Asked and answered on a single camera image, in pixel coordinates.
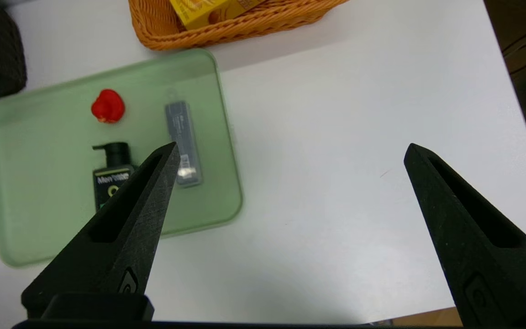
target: translucent green tray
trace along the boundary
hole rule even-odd
[[[119,92],[125,116],[98,122],[100,90]],[[52,258],[94,215],[92,171],[105,167],[92,145],[125,141],[134,165],[169,143],[165,106],[188,103],[202,184],[176,186],[164,235],[221,225],[242,192],[214,58],[188,50],[0,101],[0,256],[11,266]]]

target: table surface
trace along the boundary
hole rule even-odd
[[[125,0],[11,9],[28,90],[156,56]],[[162,239],[155,320],[365,323],[453,305],[403,167],[437,152],[526,232],[526,125],[482,0],[352,0],[210,48],[244,187],[232,224]],[[0,261],[0,328],[43,265]]]

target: yellow box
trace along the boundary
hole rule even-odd
[[[188,30],[235,18],[265,0],[169,0]]]

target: wooden floor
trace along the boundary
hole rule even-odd
[[[461,327],[462,321],[456,308],[446,308],[433,312],[393,319],[393,325],[425,325],[428,327]]]

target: red pepper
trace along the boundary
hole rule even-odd
[[[92,115],[104,123],[115,123],[125,114],[125,103],[115,90],[104,89],[90,107]]]

